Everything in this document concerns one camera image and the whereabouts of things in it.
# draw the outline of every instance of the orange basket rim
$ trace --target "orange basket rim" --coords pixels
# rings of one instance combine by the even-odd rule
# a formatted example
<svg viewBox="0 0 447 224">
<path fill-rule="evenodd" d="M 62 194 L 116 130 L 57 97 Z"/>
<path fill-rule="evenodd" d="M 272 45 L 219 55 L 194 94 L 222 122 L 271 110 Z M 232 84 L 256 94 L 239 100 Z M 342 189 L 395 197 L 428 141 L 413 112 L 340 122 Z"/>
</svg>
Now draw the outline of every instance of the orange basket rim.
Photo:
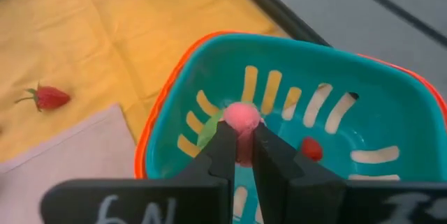
<svg viewBox="0 0 447 224">
<path fill-rule="evenodd" d="M 154 127 L 155 121 L 159 116 L 159 113 L 161 111 L 161 108 L 163 107 L 163 104 L 165 103 L 166 98 L 168 97 L 169 91 L 171 90 L 175 80 L 179 76 L 180 72 L 182 71 L 185 63 L 189 60 L 191 55 L 204 43 L 209 41 L 210 39 L 213 39 L 217 36 L 222 36 L 226 34 L 231 33 L 247 33 L 247 32 L 239 32 L 239 31 L 217 31 L 214 33 L 207 34 L 206 36 L 203 36 L 199 40 L 197 40 L 188 50 L 183 54 L 182 58 L 177 63 L 176 67 L 174 67 L 172 73 L 169 75 L 168 80 L 164 84 L 163 88 L 160 91 L 159 96 L 157 97 L 154 106 L 151 109 L 151 112 L 149 114 L 149 117 L 146 120 L 145 127 L 143 129 L 143 132 L 140 136 L 140 140 L 137 143 L 136 149 L 135 149 L 135 157 L 134 157 L 134 175 L 136 179 L 147 179 L 146 174 L 146 165 L 145 165 L 145 154 L 146 154 L 146 148 L 149 144 L 149 137 L 151 135 L 151 131 Z M 424 77 L 420 76 L 419 74 L 407 70 L 401 66 L 396 66 L 394 64 L 390 64 L 386 61 L 376 59 L 374 57 L 370 57 L 364 54 L 358 54 L 360 57 L 365 57 L 374 61 L 377 61 L 381 64 L 385 64 L 387 66 L 396 68 L 400 71 L 403 71 L 410 76 L 416 78 L 419 80 L 424 86 L 432 93 L 432 95 L 435 97 L 439 108 L 441 109 L 441 112 L 443 114 L 444 118 L 444 124 L 445 128 L 447 130 L 447 104 L 445 100 L 442 98 L 441 94 L 437 91 L 437 89 L 430 84 Z"/>
</svg>

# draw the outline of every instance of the yellow tablecloth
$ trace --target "yellow tablecloth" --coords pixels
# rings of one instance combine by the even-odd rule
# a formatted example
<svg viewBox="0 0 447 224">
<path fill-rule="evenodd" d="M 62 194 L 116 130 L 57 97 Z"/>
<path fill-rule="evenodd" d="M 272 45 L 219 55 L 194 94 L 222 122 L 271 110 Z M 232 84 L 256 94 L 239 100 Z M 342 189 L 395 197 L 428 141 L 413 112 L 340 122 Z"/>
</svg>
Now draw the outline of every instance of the yellow tablecloth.
<svg viewBox="0 0 447 224">
<path fill-rule="evenodd" d="M 280 34 L 250 0 L 0 0 L 0 162 L 113 102 L 137 140 L 182 53 L 219 30 Z M 73 100 L 13 103 L 38 82 Z"/>
</svg>

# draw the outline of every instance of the strawberry stem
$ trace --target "strawberry stem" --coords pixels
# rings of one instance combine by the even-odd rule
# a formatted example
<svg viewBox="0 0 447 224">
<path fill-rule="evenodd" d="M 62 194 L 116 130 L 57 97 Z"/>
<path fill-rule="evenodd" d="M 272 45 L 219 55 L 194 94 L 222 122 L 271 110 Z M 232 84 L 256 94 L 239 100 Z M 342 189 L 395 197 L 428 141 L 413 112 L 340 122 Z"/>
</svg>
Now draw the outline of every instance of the strawberry stem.
<svg viewBox="0 0 447 224">
<path fill-rule="evenodd" d="M 21 98 L 21 99 L 18 99 L 18 100 L 16 100 L 16 101 L 14 101 L 14 103 L 18 103 L 18 102 L 20 102 L 20 101 L 22 101 L 22 100 L 26 100 L 26 99 L 34 99 L 34 97 Z"/>
</svg>

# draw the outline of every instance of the red object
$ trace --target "red object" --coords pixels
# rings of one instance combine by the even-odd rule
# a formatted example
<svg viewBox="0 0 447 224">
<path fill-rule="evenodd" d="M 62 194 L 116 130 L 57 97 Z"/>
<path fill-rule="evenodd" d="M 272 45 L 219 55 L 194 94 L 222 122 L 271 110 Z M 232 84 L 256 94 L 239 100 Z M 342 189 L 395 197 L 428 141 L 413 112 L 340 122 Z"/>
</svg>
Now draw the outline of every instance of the red object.
<svg viewBox="0 0 447 224">
<path fill-rule="evenodd" d="M 308 158 L 317 162 L 323 158 L 323 148 L 311 137 L 305 137 L 301 143 L 301 152 Z"/>
<path fill-rule="evenodd" d="M 37 89 L 27 89 L 26 91 L 33 94 L 33 96 L 21 98 L 15 102 L 18 103 L 22 100 L 33 99 L 38 111 L 57 109 L 70 100 L 68 94 L 54 87 L 41 86 L 38 84 Z"/>
</svg>

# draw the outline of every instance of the pink ball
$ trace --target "pink ball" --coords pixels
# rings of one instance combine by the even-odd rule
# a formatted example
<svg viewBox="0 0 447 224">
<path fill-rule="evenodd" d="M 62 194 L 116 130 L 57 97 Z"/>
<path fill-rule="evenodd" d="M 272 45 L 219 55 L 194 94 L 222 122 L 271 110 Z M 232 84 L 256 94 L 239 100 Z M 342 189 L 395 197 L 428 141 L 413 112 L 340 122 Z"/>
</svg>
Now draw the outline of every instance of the pink ball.
<svg viewBox="0 0 447 224">
<path fill-rule="evenodd" d="M 262 121 L 258 109 L 249 103 L 233 103 L 223 112 L 223 120 L 237 133 L 236 162 L 251 167 L 253 153 L 253 130 Z"/>
</svg>

